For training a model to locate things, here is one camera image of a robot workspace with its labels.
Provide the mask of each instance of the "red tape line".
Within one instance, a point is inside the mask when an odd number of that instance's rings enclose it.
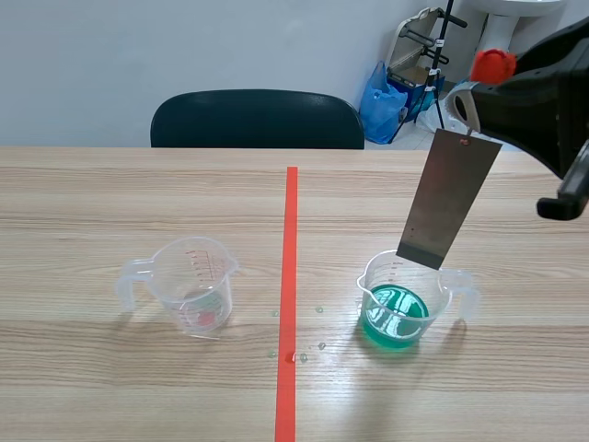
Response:
[[[296,441],[296,236],[298,168],[286,169],[275,442]]]

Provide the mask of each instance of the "table surface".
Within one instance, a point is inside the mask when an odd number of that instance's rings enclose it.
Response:
[[[357,331],[355,279],[397,245],[426,155],[2,148],[0,440],[273,441],[287,166],[298,441],[586,440],[589,224],[536,215],[558,180],[525,154],[500,154],[445,263],[475,274],[479,316],[451,308],[402,354]],[[219,341],[140,285],[132,315],[113,293],[125,261],[190,235],[241,263]]]

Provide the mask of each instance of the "plastic measuring cup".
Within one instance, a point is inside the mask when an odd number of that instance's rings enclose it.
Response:
[[[460,317],[472,318],[480,295],[469,272],[436,271],[396,252],[378,253],[357,281],[364,294],[360,322],[369,338],[393,348],[412,345],[458,294]]]
[[[229,276],[237,261],[223,244],[205,237],[178,239],[146,260],[127,262],[116,292],[126,311],[135,308],[133,282],[141,281],[190,335],[205,335],[231,313]]]

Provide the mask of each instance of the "black chair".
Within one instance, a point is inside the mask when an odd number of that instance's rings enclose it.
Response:
[[[211,90],[162,104],[151,146],[364,149],[364,129],[350,104],[328,95]]]

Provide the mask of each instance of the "measuring cup handle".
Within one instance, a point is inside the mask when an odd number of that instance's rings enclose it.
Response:
[[[462,295],[458,315],[462,320],[476,316],[480,302],[480,291],[474,287],[472,274],[463,270],[440,271],[440,289],[449,290],[452,295]]]
[[[123,310],[135,310],[133,282],[149,281],[153,274],[153,268],[154,262],[152,260],[133,260],[122,266],[121,277],[115,285],[115,292],[121,301]]]
[[[462,320],[472,320],[477,315],[480,302],[480,291],[476,288],[464,289],[460,299],[458,315]]]

